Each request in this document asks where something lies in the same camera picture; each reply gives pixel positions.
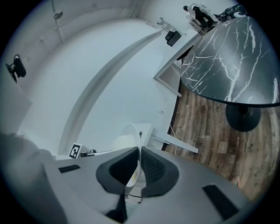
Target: floor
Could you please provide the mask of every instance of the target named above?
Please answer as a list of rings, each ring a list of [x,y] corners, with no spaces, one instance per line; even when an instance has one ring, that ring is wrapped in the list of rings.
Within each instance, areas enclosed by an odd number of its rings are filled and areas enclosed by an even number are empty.
[[[185,86],[174,120],[178,139],[199,153],[177,147],[176,155],[205,164],[239,186],[250,199],[265,191],[277,164],[280,147],[280,107],[263,108],[259,125],[248,133],[232,129],[225,117],[226,105],[202,98]],[[175,146],[166,152],[175,154]]]

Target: black marble table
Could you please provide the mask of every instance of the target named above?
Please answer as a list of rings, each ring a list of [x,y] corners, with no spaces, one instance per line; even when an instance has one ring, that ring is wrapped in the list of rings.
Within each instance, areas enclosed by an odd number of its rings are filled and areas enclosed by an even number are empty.
[[[227,103],[227,120],[240,131],[257,126],[260,107],[280,103],[279,60],[252,17],[235,18],[204,35],[185,58],[181,80],[194,93]]]

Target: white desk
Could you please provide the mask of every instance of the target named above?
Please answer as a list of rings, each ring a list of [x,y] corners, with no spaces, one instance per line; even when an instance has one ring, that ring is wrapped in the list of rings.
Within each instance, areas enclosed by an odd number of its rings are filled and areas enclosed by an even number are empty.
[[[178,93],[178,90],[174,89],[170,84],[165,82],[160,76],[191,46],[193,46],[196,42],[198,42],[202,38],[200,34],[198,34],[193,29],[189,29],[187,34],[182,36],[174,45],[170,47],[170,49],[163,56],[163,59],[157,69],[157,72],[154,76],[154,79],[162,83],[168,89],[170,89],[177,96],[181,97],[181,94]]]
[[[167,133],[155,130],[152,124],[134,124],[137,131],[141,133],[141,146],[153,147],[153,141],[158,140],[166,144],[173,144],[183,149],[198,153],[199,149],[177,139]]]

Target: white cable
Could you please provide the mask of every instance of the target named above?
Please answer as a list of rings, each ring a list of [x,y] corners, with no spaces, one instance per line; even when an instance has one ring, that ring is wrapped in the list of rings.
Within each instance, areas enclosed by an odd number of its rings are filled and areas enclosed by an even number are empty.
[[[176,137],[175,137],[175,133],[174,133],[172,127],[171,127],[171,124],[170,124],[170,128],[171,128],[171,131],[173,132],[174,138],[176,138]]]

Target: black object on wall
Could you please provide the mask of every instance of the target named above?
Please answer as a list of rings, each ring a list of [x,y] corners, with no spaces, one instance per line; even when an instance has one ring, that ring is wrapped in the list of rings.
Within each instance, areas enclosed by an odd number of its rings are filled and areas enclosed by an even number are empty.
[[[173,46],[179,39],[181,38],[181,35],[175,31],[169,31],[168,34],[166,35],[165,39],[167,40],[167,44],[169,46]]]
[[[21,62],[21,58],[19,54],[16,54],[14,56],[14,63],[11,65],[6,64],[7,69],[9,70],[10,74],[12,75],[14,81],[17,83],[17,79],[15,76],[15,73],[17,74],[17,77],[25,77],[26,75],[26,70],[25,67],[23,66],[23,63]]]

